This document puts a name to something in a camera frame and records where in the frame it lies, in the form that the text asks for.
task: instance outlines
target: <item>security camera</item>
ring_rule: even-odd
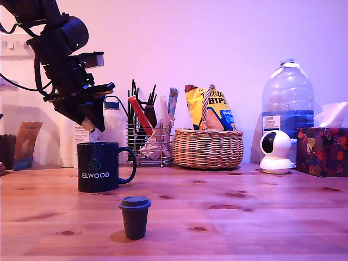
[[[287,158],[290,151],[290,137],[281,130],[265,133],[260,141],[260,147],[265,157],[261,160],[260,168],[271,174],[287,174],[293,167]]]

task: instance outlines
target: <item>wicker basket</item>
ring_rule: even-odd
[[[243,133],[237,131],[207,130],[208,98],[215,86],[209,86],[204,95],[202,124],[204,130],[175,130],[173,155],[179,166],[197,169],[227,169],[238,166],[244,154]]]

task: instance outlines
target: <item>white bottle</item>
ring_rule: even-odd
[[[74,167],[73,121],[59,114],[60,166]]]
[[[117,102],[107,102],[107,98],[117,98]],[[117,96],[109,95],[104,102],[104,122],[105,130],[102,132],[102,141],[118,142],[119,147],[125,145],[125,123],[126,114],[120,110],[120,100]],[[119,154],[119,165],[126,163],[127,154],[121,152]]]

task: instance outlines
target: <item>tissue box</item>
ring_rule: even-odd
[[[299,128],[296,163],[318,177],[348,176],[348,128]]]

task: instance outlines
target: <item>wire utensil holder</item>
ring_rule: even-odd
[[[156,133],[155,143],[151,143],[151,152],[155,157],[147,157],[142,148],[147,144],[149,136],[146,135],[145,130],[136,117],[133,120],[127,122],[127,144],[136,156],[136,161],[139,165],[145,164],[160,164],[163,167],[164,164],[172,162],[173,158],[173,141],[172,135],[168,132],[168,129],[163,127],[162,123],[159,124],[159,128],[152,128],[153,133]],[[169,136],[169,141],[165,141],[165,135]],[[131,163],[132,158],[128,155],[127,162]]]

